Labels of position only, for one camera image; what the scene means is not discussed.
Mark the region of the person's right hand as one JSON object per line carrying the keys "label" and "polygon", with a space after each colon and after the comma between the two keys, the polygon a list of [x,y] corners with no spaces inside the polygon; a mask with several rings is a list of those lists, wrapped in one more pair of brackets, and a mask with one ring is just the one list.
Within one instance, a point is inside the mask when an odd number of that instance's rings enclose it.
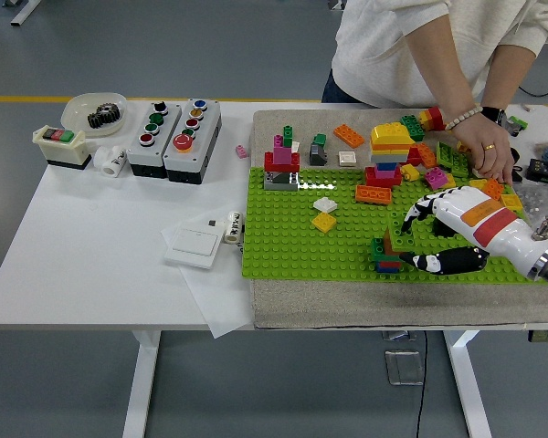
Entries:
{"label": "person's right hand", "polygon": [[469,148],[473,169],[482,177],[512,184],[514,159],[509,133],[481,113],[457,124],[452,134]]}

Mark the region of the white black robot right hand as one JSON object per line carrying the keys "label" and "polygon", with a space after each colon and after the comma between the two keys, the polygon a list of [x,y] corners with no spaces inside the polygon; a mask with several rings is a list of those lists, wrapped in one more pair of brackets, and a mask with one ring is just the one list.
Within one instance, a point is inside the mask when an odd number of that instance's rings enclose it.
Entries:
{"label": "white black robot right hand", "polygon": [[464,237],[468,246],[433,255],[403,253],[399,258],[417,269],[444,276],[476,272],[490,256],[511,262],[523,276],[537,280],[547,272],[548,244],[532,239],[532,229],[516,213],[481,190],[462,186],[424,196],[408,210],[402,231],[428,215]]}

